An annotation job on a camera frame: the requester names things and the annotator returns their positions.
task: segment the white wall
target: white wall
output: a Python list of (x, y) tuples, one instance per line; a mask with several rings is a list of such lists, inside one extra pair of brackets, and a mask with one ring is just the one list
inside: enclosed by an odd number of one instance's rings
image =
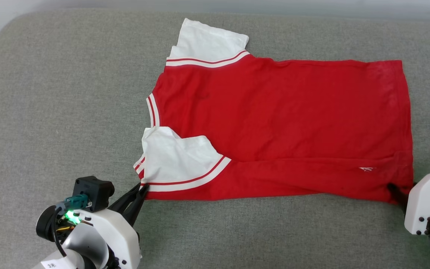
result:
[(430, 20), (430, 0), (0, 0), (0, 30), (21, 14), (68, 7)]

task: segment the gray fabric surface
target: gray fabric surface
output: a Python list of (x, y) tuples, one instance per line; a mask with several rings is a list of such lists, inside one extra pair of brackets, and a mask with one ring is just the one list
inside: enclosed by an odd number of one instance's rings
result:
[[(77, 177), (136, 183), (145, 97), (184, 17), (247, 34), (256, 56), (401, 59), (412, 102), (416, 179), (430, 172), (430, 22), (66, 10), (0, 34), (0, 269), (55, 251), (36, 236)], [(430, 245), (396, 206), (326, 194), (216, 202), (147, 201), (140, 268), (430, 268)]]

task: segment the small logo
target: small logo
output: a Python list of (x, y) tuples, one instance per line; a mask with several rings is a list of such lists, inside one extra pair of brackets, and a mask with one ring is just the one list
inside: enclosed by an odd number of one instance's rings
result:
[(363, 170), (364, 172), (371, 172), (374, 167), (360, 167), (361, 170)]

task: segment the red and white stripe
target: red and white stripe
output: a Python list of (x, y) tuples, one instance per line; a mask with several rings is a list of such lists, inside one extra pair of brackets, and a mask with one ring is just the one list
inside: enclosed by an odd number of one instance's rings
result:
[[(149, 108), (150, 127), (160, 126), (159, 110), (157, 109), (157, 103), (155, 102), (153, 93), (151, 93), (145, 101), (147, 102), (147, 106)], [(145, 167), (144, 161), (145, 155), (142, 154), (142, 156), (140, 156), (138, 161), (134, 164), (134, 169), (140, 178), (143, 178), (143, 170)]]
[(176, 66), (184, 66), (184, 65), (196, 65), (196, 66), (202, 66), (207, 68), (218, 68), (222, 66), (226, 66), (232, 63), (235, 63), (239, 61), (241, 58), (244, 58), (245, 56), (249, 55), (250, 53), (246, 50), (240, 51), (236, 56), (220, 60), (216, 62), (208, 62), (203, 61), (195, 58), (167, 58), (167, 62), (165, 63), (165, 66), (168, 67), (176, 67)]
[(146, 183), (150, 184), (150, 191), (182, 191), (183, 189), (192, 189), (198, 186), (207, 184), (214, 179), (220, 172), (227, 167), (231, 159), (222, 156), (220, 160), (208, 171), (205, 175), (196, 177), (195, 179), (185, 180), (183, 182), (151, 182), (147, 179), (142, 179), (141, 186)]

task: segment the t-shirt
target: t-shirt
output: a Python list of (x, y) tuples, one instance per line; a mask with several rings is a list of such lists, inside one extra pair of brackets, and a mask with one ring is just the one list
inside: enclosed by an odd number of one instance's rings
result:
[(412, 187), (401, 61), (274, 61), (248, 40), (185, 19), (147, 98), (152, 126), (134, 165), (147, 199), (391, 201), (388, 183)]

